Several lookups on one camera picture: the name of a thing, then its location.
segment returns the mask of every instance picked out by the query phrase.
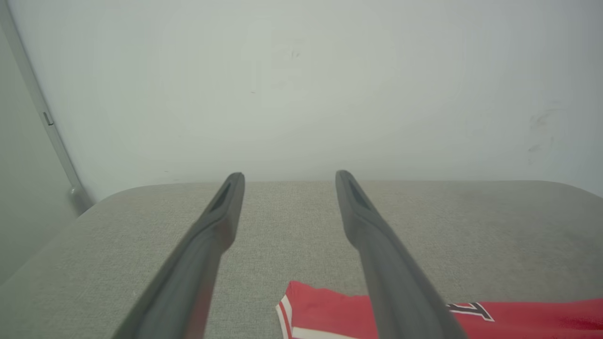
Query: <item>metal frame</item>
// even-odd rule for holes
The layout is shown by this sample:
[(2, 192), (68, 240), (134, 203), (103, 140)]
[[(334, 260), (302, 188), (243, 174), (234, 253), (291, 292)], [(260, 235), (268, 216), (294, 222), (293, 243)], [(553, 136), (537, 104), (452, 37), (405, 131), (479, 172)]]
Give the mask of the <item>metal frame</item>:
[(19, 37), (17, 26), (14, 24), (13, 16), (11, 14), (10, 7), (8, 6), (8, 0), (0, 0), (0, 25), (2, 26), (2, 30), (6, 35), (8, 45), (13, 53), (13, 57), (17, 61), (17, 66), (19, 67), (19, 71), (21, 72), (21, 76), (25, 82), (25, 86), (30, 93), (31, 100), (34, 103), (38, 114), (40, 115), (40, 120), (44, 125), (44, 129), (46, 130), (48, 137), (50, 138), (52, 147), (57, 153), (58, 160), (63, 166), (67, 179), (71, 184), (71, 189), (68, 192), (71, 203), (78, 214), (81, 215), (92, 207), (93, 202), (82, 186), (80, 179), (75, 172), (75, 168), (71, 163), (69, 155), (65, 150), (65, 145), (58, 134), (57, 127), (54, 125), (52, 114), (48, 109), (48, 105), (46, 104), (46, 100), (44, 99), (42, 90), (40, 89), (40, 85), (36, 79), (36, 75), (31, 67), (30, 60), (27, 57), (27, 53), (25, 52), (25, 48), (23, 47), (23, 43)]

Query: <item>red jersey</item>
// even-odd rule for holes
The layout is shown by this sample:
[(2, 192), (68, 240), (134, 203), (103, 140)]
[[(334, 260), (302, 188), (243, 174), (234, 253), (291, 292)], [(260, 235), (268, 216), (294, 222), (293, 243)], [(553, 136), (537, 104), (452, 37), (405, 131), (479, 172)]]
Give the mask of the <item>red jersey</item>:
[[(603, 299), (457, 303), (448, 309), (469, 339), (603, 339)], [(284, 339), (379, 339), (368, 296), (292, 281), (276, 311)]]

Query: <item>white wall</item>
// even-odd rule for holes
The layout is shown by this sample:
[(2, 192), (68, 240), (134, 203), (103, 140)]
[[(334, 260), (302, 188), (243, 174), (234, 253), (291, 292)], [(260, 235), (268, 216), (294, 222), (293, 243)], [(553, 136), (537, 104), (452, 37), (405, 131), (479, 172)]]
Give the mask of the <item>white wall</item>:
[(75, 220), (71, 184), (0, 28), (0, 285)]
[(603, 196), (602, 1), (10, 4), (97, 200), (341, 168)]

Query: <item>gray fabric surface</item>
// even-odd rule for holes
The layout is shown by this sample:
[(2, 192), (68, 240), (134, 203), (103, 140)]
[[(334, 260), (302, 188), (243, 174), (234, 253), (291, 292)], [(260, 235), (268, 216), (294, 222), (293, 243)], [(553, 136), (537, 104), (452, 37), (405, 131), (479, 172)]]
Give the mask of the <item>gray fabric surface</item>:
[[(361, 182), (448, 302), (603, 297), (603, 198), (550, 182)], [(110, 338), (219, 184), (95, 205), (0, 287), (0, 338)], [(248, 183), (206, 338), (279, 338), (290, 280), (365, 294), (332, 182)]]

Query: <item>printed number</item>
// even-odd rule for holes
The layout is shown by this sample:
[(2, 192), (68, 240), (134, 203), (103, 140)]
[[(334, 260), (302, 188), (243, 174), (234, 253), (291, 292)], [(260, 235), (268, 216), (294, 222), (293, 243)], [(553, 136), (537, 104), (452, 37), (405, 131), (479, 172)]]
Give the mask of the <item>printed number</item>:
[(473, 314), (481, 316), (487, 322), (493, 322), (494, 318), (479, 303), (469, 303), (470, 306), (462, 306), (455, 303), (448, 304), (448, 310), (452, 313)]

